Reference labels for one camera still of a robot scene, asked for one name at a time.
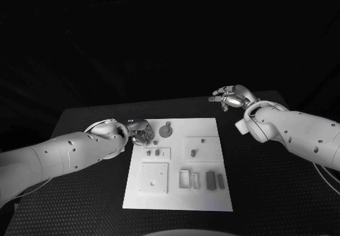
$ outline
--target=table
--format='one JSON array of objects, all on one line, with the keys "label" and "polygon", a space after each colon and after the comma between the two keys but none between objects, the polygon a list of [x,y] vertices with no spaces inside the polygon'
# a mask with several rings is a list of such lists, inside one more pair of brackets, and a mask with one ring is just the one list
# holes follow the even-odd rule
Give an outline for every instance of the table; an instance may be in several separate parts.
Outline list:
[{"label": "table", "polygon": [[[255,95],[287,106],[277,91]],[[172,229],[272,236],[340,234],[340,196],[311,162],[278,142],[261,144],[251,134],[239,134],[235,123],[242,117],[242,109],[225,113],[208,97],[65,110],[52,137],[84,131],[108,118],[216,118],[234,212],[123,209],[128,142],[114,159],[55,178],[23,197],[6,235],[141,236]]]}]

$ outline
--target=white mat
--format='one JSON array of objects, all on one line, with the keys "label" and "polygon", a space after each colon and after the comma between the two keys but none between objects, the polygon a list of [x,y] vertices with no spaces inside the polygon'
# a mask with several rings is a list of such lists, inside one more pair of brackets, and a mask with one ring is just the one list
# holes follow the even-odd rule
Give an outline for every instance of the white mat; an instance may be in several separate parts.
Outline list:
[{"label": "white mat", "polygon": [[[169,138],[161,138],[159,134],[160,127],[170,121],[173,133]],[[232,202],[229,187],[225,173],[223,162],[187,162],[186,161],[186,137],[218,137],[218,126],[215,118],[192,119],[149,119],[154,129],[154,140],[157,145],[141,147],[134,145],[130,172],[127,179],[127,189],[123,208],[133,209],[169,209],[169,210],[206,210],[206,211],[232,211]],[[153,160],[146,159],[146,148],[170,148],[170,160],[157,157]],[[140,189],[146,185],[143,176],[143,163],[167,163],[167,189],[163,192],[149,192]],[[189,170],[190,189],[179,188],[179,171]],[[216,190],[208,190],[206,172],[213,171],[215,175],[222,174],[225,189],[219,188],[216,178]],[[157,170],[156,173],[147,173],[156,179],[147,180],[147,184],[157,187]],[[193,190],[192,174],[199,175],[199,190]]]}]

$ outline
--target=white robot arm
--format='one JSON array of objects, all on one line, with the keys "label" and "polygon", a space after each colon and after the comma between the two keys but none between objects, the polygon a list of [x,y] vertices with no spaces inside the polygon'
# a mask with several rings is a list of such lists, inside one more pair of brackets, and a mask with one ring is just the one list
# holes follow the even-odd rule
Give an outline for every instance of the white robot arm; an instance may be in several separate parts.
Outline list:
[{"label": "white robot arm", "polygon": [[306,160],[340,171],[340,124],[333,120],[290,111],[275,102],[261,101],[242,86],[219,88],[209,101],[245,109],[236,123],[241,134],[251,133],[261,142],[275,140],[287,150]]},{"label": "white robot arm", "polygon": [[150,144],[154,133],[146,120],[118,123],[108,119],[85,132],[0,153],[0,208],[32,185],[115,157],[124,151],[128,137],[140,146]]}]

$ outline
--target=robotic hand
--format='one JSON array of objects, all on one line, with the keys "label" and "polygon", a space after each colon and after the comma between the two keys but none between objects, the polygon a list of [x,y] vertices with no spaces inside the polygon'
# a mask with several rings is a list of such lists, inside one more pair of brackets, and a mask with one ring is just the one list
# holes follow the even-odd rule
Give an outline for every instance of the robotic hand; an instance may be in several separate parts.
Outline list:
[{"label": "robotic hand", "polygon": [[275,102],[261,101],[242,86],[219,88],[209,101],[245,109],[235,124],[241,134],[251,133],[261,142],[275,140],[287,150],[308,161],[340,171],[340,124],[314,115],[290,111]]},{"label": "robotic hand", "polygon": [[104,120],[85,132],[0,153],[0,208],[32,185],[114,158],[124,151],[128,137],[136,145],[150,144],[154,132],[144,119],[123,123]]}]

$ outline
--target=textured table surface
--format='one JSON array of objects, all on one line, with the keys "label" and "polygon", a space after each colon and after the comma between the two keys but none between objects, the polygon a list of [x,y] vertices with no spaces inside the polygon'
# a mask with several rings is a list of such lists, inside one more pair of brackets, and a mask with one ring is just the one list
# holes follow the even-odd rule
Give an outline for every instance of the textured table surface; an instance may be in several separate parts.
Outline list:
[{"label": "textured table surface", "polygon": [[[275,91],[255,95],[287,105]],[[340,234],[340,196],[313,164],[278,142],[261,144],[239,134],[242,117],[242,109],[225,113],[208,97],[68,109],[52,137],[108,118],[216,118],[234,212],[123,209],[130,142],[114,159],[55,178],[23,197],[6,235],[141,236],[185,228],[254,236]]]}]

